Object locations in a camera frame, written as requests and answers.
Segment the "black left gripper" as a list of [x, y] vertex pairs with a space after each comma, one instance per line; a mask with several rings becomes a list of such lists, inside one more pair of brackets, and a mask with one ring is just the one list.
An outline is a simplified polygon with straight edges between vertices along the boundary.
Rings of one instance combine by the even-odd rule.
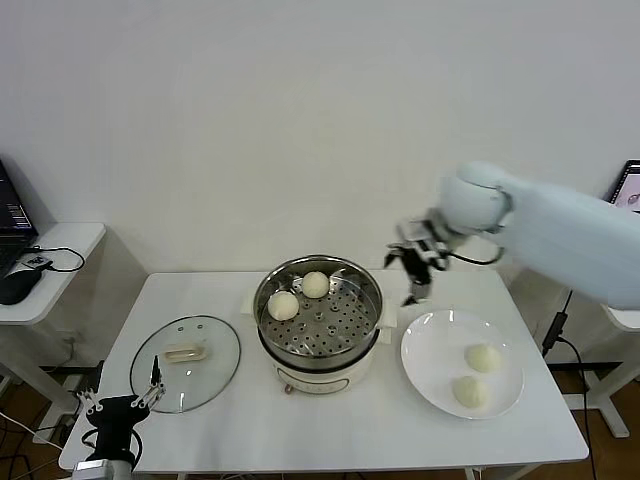
[[139, 397], [135, 395], [103, 398], [98, 401], [104, 361], [82, 375], [74, 395], [78, 400], [76, 414], [88, 411], [87, 420], [93, 429], [84, 435], [87, 440], [96, 434], [93, 452], [86, 460], [110, 460], [138, 463], [142, 456], [142, 440], [135, 431], [146, 420], [149, 407], [154, 407], [165, 393], [158, 356], [154, 357], [149, 387]]

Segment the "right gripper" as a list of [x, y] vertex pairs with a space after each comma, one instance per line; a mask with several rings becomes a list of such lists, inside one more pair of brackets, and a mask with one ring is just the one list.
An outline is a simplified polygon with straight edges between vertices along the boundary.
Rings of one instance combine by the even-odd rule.
[[383, 267], [399, 260], [409, 278], [409, 294], [402, 306], [425, 301], [431, 291], [431, 269], [449, 269], [449, 233], [441, 214], [405, 219], [397, 225], [400, 243], [388, 244]]

